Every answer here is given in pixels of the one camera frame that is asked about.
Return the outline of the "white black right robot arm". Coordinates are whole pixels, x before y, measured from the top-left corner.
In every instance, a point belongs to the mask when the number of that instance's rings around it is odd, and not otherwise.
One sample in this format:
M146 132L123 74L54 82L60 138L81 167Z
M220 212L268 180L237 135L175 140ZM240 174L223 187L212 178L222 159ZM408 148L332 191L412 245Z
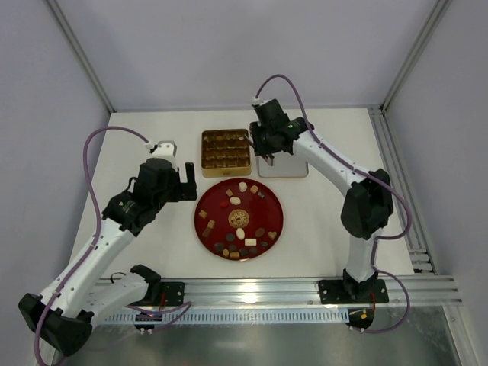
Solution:
M367 303L379 299L383 282L374 267L377 239L393 214L390 176L383 170L361 172L315 131L305 117L290 119L275 99L255 98L258 120L249 125L256 156L271 162L277 153L303 159L334 184L344 197L340 220L350 235L348 261L340 280L318 283L323 304Z

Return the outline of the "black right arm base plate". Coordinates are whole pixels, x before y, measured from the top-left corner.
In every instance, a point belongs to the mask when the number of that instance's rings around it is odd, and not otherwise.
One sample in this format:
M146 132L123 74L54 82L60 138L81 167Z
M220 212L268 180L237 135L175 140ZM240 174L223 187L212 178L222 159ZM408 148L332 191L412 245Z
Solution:
M358 283L353 280L321 280L318 282L321 304L389 303L384 280L373 278Z

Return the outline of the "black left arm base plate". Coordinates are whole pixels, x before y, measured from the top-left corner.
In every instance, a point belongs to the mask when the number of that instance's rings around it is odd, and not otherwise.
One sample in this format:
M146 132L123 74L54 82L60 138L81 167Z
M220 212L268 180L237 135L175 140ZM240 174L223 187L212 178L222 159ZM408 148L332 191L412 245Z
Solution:
M155 287L152 304L158 307L177 307L184 303L185 283L160 281Z

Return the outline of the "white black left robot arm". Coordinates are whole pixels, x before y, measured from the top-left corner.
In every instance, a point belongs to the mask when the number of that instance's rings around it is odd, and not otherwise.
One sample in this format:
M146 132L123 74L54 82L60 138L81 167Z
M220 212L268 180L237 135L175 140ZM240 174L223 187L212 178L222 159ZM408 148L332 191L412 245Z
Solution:
M170 161L147 159L130 186L96 210L96 229L75 259L40 294L25 294L18 308L36 340L65 357L78 352L101 322L134 303L151 304L162 291L160 275L133 266L103 291L92 289L118 255L153 222L167 203L197 199L194 165L185 163L186 181Z

